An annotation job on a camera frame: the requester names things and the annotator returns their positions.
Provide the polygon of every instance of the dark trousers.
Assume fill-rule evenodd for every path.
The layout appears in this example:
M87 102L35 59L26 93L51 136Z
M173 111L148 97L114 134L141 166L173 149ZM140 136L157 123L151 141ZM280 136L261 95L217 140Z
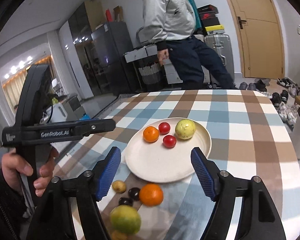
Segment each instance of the dark trousers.
M201 65L210 71L223 89L235 89L219 55L194 35L185 40L167 41L167 46L169 58L183 80L183 90L202 88L204 73Z

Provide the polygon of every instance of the wooden door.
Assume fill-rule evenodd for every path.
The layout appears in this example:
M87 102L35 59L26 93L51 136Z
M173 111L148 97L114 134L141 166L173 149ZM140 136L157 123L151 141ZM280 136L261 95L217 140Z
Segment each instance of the wooden door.
M283 76L282 34L272 0L229 0L238 25L245 77Z

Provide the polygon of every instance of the tangerine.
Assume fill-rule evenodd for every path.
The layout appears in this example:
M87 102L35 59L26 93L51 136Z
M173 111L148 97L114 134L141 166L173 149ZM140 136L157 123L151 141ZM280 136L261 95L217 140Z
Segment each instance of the tangerine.
M159 130L153 126L149 126L143 131L143 138L147 142L155 142L159 138Z
M157 206L163 201L163 191L157 184L147 184L140 190L139 199L146 206Z

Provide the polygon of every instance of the door frame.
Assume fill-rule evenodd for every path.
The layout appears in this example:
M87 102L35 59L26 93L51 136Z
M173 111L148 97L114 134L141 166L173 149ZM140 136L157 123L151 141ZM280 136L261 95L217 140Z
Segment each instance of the door frame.
M278 16L278 12L277 12L277 8L274 4L273 0L270 0L273 7L274 7L274 13L275 16L277 18L277 22L278 22L278 26L279 26L279 31L280 31L280 41L281 41L281 50L282 50L282 77L285 76L285 53L284 53L284 44L283 44L283 33L282 33L282 28L281 28L281 22L280 22L280 18ZM241 72L242 72L242 76L245 77L245 68L244 68L244 54L243 54L243 45L242 45L242 38L241 38L241 33L240 33L240 29L239 29L239 22L234 10L234 5L232 4L231 0L227 0L227 3L229 5L230 11L231 11L231 15L232 15L232 19L234 21L234 27L235 27L235 31L237 33L237 38L238 38L238 43L239 43L239 54L240 54L240 63L241 63Z

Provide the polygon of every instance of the fingernail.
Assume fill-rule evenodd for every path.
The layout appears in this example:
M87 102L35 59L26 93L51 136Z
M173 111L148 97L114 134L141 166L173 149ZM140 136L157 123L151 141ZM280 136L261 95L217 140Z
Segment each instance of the fingernail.
M25 174L26 175L31 175L32 173L33 173L33 169L32 169L32 167L29 165L29 164L27 164L24 168L23 168L23 170L24 170L24 172L25 172Z
M49 176L49 171L48 170L41 170L40 175L43 178L48 177Z
M42 188L42 184L41 184L40 182L36 182L36 183L34 183L33 185L34 185L34 187L35 187L36 189L41 189L41 188Z

